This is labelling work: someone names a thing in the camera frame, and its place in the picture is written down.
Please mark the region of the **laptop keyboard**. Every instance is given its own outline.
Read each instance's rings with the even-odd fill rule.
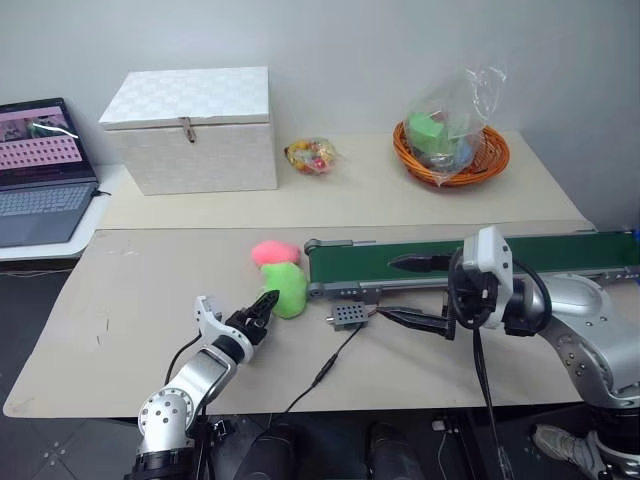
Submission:
[[[0,193],[0,217],[77,210],[91,185]]]

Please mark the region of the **plastic wrapper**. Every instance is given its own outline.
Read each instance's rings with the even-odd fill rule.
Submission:
[[[329,173],[338,158],[336,149],[326,138],[296,140],[284,149],[284,154],[293,168],[308,175]]]
[[[438,186],[473,161],[505,81],[503,69],[468,68],[413,102],[404,119],[407,143]]]

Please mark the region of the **box latch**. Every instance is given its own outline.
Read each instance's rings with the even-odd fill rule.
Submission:
[[[196,143],[196,132],[191,126],[191,119],[189,117],[179,117],[179,120],[182,125],[182,131],[189,143]]]

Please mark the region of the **laptop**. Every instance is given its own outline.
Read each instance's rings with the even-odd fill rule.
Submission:
[[[69,241],[97,188],[62,98],[0,106],[0,247]]]

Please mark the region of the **beige table surface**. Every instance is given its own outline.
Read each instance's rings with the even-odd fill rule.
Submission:
[[[249,251],[265,239],[378,241],[461,238],[479,226],[99,231],[64,286],[4,413],[12,417],[130,417],[162,385],[174,352],[195,336],[196,295],[217,297],[226,314],[252,303],[262,284]],[[505,235],[571,232],[576,222],[506,223]],[[638,321],[634,283],[607,289]],[[441,293],[384,299],[439,312]],[[310,303],[297,319],[275,319],[254,361],[241,366],[210,413],[278,412],[316,375],[346,338]],[[483,335],[497,405],[579,399],[554,350],[539,337]],[[182,356],[179,367],[188,358]],[[471,337],[455,342],[374,316],[334,369],[297,410],[483,405]]]
[[[279,188],[144,196],[123,168],[100,229],[282,228],[588,222],[518,132],[502,132],[511,161],[498,177],[463,189],[428,187],[397,159],[391,134],[330,140],[343,156],[327,176],[305,176],[277,152]]]

